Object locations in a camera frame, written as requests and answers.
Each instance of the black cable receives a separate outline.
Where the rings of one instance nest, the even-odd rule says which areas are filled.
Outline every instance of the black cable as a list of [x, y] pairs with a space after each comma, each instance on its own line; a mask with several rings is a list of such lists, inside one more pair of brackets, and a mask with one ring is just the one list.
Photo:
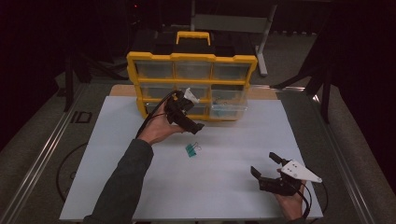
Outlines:
[[137, 131], [135, 138], [137, 138], [143, 132], [143, 130], [146, 128], [146, 125], [152, 119], [152, 116], [155, 114], [155, 112], [157, 112], [158, 108], [160, 108], [160, 106], [163, 104], [163, 102], [165, 102], [169, 97], [171, 97], [176, 92], [177, 91], [171, 91], [165, 97], [163, 97], [161, 99], [161, 101], [157, 104], [157, 106], [155, 106], [155, 108], [148, 114], [145, 121], [143, 121], [142, 125], [140, 126], [139, 130]]
[[64, 194], [62, 193], [62, 190], [61, 190], [61, 185], [59, 184], [59, 176], [60, 176], [60, 173], [61, 173], [62, 166], [64, 165], [64, 163], [67, 161], [67, 159], [68, 159], [73, 153], [75, 153], [77, 150], [79, 150], [80, 148], [85, 147], [85, 146], [87, 146], [87, 145], [88, 145], [88, 142], [86, 142], [86, 143], [84, 143], [84, 144], [81, 144], [81, 145], [79, 145], [78, 147], [75, 147], [73, 150], [71, 150], [71, 151], [64, 157], [64, 159], [61, 161], [61, 164], [59, 164], [59, 166], [58, 166], [58, 170], [57, 170], [57, 172], [56, 172], [56, 189], [58, 190], [58, 193], [59, 193], [59, 195], [61, 196], [62, 201], [64, 201], [64, 202], [66, 202], [66, 198], [64, 197]]
[[[324, 208], [323, 208], [323, 210], [322, 210], [322, 214], [324, 215], [324, 213], [326, 212], [327, 207], [328, 207], [328, 205], [329, 205], [329, 192], [327, 191], [326, 185], [324, 185], [323, 182], [321, 182], [321, 185], [323, 186], [324, 191], [325, 191], [325, 193], [326, 193], [326, 204], [324, 205]], [[312, 223], [318, 221], [319, 219], [320, 219], [320, 218], [315, 218], [315, 219], [313, 219], [313, 220], [312, 220], [310, 223], [308, 223], [308, 224], [312, 224]]]
[[304, 186], [304, 188], [306, 188], [306, 191], [308, 191], [308, 194], [309, 194], [309, 210], [311, 210], [311, 207], [312, 207], [312, 195], [311, 195], [311, 191], [309, 190], [309, 188], [306, 187], [305, 184], [302, 183], [302, 185]]

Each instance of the organizer carrying handle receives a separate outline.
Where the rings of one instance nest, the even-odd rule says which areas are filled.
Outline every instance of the organizer carrying handle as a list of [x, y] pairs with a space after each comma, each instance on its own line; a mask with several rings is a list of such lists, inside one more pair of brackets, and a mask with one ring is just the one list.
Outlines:
[[207, 45], [210, 46], [210, 36], [208, 32], [189, 32], [189, 31], [179, 31], [177, 32], [176, 44], [180, 38], [199, 38], [206, 39]]

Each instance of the clear plastic container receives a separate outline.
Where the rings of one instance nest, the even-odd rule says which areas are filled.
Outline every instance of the clear plastic container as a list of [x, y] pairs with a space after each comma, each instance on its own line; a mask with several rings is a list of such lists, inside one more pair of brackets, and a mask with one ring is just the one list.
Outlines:
[[194, 104], [194, 107], [187, 111], [187, 115], [204, 115], [206, 113], [206, 104]]
[[175, 62], [177, 78], [209, 79], [212, 63], [209, 62]]
[[248, 63], [213, 63], [213, 78], [245, 80], [249, 67]]
[[201, 85], [201, 84], [177, 84], [177, 89], [183, 92], [186, 91], [187, 88], [190, 88], [190, 91], [197, 99], [207, 98], [209, 94], [209, 85]]
[[160, 98], [165, 97], [169, 92], [174, 90], [174, 84], [168, 83], [140, 83], [143, 98]]
[[172, 62], [135, 60], [137, 74], [140, 77], [172, 78]]
[[212, 90], [209, 117], [211, 119], [237, 120], [248, 109], [244, 91]]

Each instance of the yellow storage organizer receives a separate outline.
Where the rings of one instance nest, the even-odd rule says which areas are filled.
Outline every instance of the yellow storage organizer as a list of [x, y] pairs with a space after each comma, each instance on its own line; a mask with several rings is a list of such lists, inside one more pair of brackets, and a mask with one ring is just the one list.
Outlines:
[[[204, 39], [209, 53], [183, 52], [186, 50], [179, 45], [183, 38]], [[170, 54], [133, 47], [127, 55], [128, 74], [134, 83], [137, 107], [143, 118], [170, 91], [187, 88], [200, 100], [188, 111], [189, 118], [237, 120], [242, 116], [248, 108], [246, 92], [250, 76], [257, 65], [253, 52], [251, 55], [219, 56], [206, 32], [177, 32], [176, 40], [168, 47], [174, 50]]]

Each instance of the white table surface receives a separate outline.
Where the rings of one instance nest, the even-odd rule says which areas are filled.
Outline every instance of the white table surface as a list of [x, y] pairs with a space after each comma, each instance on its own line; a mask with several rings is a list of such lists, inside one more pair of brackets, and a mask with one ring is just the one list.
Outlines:
[[[135, 97], [107, 96], [68, 194], [60, 220], [89, 215], [143, 122]], [[217, 220], [283, 217], [272, 193], [259, 190], [250, 166], [278, 178], [269, 152], [304, 164], [283, 105], [249, 100], [238, 121], [203, 122], [196, 135], [177, 133], [153, 146], [134, 220]], [[189, 158], [187, 144], [202, 150]], [[312, 185], [310, 217], [322, 217]]]

